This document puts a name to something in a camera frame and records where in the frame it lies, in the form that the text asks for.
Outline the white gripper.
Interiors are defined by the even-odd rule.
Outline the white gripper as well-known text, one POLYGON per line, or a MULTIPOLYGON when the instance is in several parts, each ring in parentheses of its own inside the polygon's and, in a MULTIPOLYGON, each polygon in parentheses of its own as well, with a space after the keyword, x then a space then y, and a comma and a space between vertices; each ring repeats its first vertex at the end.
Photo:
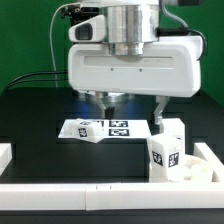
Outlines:
POLYGON ((69 29, 74 43, 68 54, 69 83, 75 90, 96 92, 105 119, 113 118, 115 108, 103 92, 156 95, 154 121, 160 124, 168 96, 190 97, 200 89, 200 36, 162 36, 152 42, 109 40, 147 29, 107 25, 103 15, 69 29))

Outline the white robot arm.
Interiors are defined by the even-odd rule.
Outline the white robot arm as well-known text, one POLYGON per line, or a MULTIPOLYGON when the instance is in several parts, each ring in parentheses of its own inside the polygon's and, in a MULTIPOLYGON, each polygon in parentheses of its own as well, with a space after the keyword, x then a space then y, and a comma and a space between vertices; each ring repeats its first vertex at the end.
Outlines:
POLYGON ((191 97, 201 86, 203 35, 166 11, 179 0, 84 0, 97 7, 96 16, 69 29, 74 43, 68 55, 73 89, 102 95, 154 95, 154 121, 171 97, 191 97))

